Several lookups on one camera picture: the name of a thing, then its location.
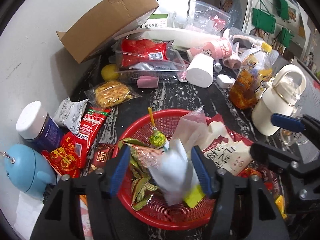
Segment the red sauce sachet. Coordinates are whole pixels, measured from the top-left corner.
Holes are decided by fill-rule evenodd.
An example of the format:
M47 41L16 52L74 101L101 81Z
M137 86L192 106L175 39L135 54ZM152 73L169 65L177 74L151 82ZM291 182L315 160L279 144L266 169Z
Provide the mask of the red sauce sachet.
M79 157L80 169L85 167L89 149L110 111L110 109L99 110L91 107L83 116L80 122L79 132L75 136L75 153Z

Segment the yellow snack packet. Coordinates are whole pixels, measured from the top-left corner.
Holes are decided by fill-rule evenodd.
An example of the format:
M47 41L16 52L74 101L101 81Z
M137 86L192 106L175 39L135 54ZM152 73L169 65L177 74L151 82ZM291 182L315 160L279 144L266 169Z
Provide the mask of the yellow snack packet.
M287 219L287 214L285 213L285 201L282 195L279 195L276 200L275 204L278 207L280 214L283 219Z

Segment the green lollipop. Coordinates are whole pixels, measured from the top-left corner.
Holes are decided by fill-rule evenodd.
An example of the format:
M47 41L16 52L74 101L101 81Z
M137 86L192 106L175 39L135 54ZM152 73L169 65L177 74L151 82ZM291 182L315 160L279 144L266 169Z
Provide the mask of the green lollipop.
M148 107L148 113L152 126L152 133L149 137L149 142L151 143L151 145L155 146L155 148L161 148L165 145L167 139L165 135L156 127L151 107Z

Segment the upper green tote bag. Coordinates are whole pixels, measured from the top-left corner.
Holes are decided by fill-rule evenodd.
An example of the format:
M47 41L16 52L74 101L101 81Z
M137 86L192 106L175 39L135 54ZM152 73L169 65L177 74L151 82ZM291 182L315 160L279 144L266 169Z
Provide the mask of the upper green tote bag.
M289 6L287 1L285 0L270 0L269 1L274 9L277 12L277 15L282 19L282 20L289 20Z

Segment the white red plum drink bag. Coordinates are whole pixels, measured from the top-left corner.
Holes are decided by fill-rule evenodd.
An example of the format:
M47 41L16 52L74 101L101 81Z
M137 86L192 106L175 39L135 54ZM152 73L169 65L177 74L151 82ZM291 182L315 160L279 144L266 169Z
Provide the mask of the white red plum drink bag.
M208 133L199 144L202 153L217 168L224 168L234 176L239 175L252 161L249 150L253 142L227 128L221 114L206 121Z

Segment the glass mug with cartoon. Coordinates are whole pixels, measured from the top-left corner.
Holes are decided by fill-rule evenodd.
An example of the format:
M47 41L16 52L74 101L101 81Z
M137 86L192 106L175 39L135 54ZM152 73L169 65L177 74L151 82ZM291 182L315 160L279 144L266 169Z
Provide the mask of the glass mug with cartoon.
M302 108L300 106L295 108L291 114L291 117L300 118L302 116L300 112L301 110ZM297 144L298 146L305 145L309 142L309 139L302 135L302 133L292 132L283 128L280 129L280 137L284 145L288 147L294 144Z

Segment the red gold candy packet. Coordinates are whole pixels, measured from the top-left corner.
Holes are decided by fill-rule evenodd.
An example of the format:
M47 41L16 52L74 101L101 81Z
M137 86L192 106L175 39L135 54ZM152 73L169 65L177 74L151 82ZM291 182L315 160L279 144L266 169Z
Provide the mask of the red gold candy packet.
M59 176L80 177L80 157L75 152L75 135L72 132L62 137L57 149L52 152L43 150L41 155Z

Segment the green yellow white sachet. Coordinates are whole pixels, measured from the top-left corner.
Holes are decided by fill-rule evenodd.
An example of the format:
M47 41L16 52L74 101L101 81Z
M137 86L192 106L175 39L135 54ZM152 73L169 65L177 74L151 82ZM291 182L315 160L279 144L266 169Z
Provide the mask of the green yellow white sachet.
M205 194L202 191L200 184L197 184L184 197L183 201L187 204L189 208L194 208L204 197L205 197Z

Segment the clear zip bag with snack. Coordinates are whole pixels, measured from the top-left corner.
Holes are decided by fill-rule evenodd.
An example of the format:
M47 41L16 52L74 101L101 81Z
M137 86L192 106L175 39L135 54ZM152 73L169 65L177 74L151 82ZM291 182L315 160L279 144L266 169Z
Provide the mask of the clear zip bag with snack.
M169 206L184 202L184 197L199 184L191 164L191 149L206 138L208 125L202 107L176 117L167 126L171 128L169 142L159 167L149 168L151 175Z

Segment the green tote bag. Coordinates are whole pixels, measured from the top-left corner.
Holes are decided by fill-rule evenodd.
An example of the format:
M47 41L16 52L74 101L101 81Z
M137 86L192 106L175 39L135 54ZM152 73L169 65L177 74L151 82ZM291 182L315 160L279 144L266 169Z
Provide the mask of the green tote bag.
M269 12L262 0L259 0L259 9L252 9L252 25L257 29L261 29L269 34L274 34L276 27L276 19Z
M285 0L270 0L269 1L274 9L277 12L277 15L282 19L282 20L289 20L289 6L287 1Z
M279 34L276 36L276 40L282 44L285 48L288 48L290 45L291 39L294 37L294 34L285 27L282 27Z

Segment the dark brown chocolate bar packet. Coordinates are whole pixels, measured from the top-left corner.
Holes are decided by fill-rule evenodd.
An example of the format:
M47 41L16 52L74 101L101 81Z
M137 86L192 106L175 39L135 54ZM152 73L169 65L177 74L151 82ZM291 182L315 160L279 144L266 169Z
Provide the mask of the dark brown chocolate bar packet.
M268 191L270 191L272 194L274 200L276 200L279 196L284 196L280 176L267 169L267 167L264 165L259 165L257 171L261 173L264 184Z

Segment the red cartoon candy packet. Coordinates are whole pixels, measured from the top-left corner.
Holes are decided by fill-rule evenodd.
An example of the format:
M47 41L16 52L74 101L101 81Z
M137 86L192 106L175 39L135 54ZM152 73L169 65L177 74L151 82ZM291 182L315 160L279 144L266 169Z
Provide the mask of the red cartoon candy packet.
M238 176L241 177L241 178L249 178L249 177L251 177L253 175L258 176L260 179L262 178L262 174L259 171L255 170L253 168L250 168L250 167L245 168L244 170L242 170L238 174Z

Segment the yellow crispy snack bag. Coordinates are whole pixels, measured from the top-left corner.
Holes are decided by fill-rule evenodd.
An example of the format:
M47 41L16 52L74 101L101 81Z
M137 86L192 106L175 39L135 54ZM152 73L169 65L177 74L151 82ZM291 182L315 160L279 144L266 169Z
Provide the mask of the yellow crispy snack bag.
M106 81L87 91L85 95L94 107L107 109L132 99L140 98L130 86L116 80Z

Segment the green red date snack bag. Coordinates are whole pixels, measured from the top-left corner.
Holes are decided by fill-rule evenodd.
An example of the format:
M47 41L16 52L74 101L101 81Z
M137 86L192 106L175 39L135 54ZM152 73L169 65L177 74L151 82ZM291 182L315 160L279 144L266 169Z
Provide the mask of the green red date snack bag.
M129 163L129 170L132 173L131 207L134 211L140 211L159 190L152 179L149 168L159 167L164 151L161 148L150 147L133 138L119 141L118 148L123 146L129 147L131 154Z

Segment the cream white kettle jug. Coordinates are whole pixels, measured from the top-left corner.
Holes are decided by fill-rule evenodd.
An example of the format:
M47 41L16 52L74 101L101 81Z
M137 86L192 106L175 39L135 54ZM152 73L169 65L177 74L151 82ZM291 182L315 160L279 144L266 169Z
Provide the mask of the cream white kettle jug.
M281 68L253 108L251 118L256 129L265 136L276 133L279 127L272 124L272 114L290 116L305 88L306 77L299 67L288 64Z

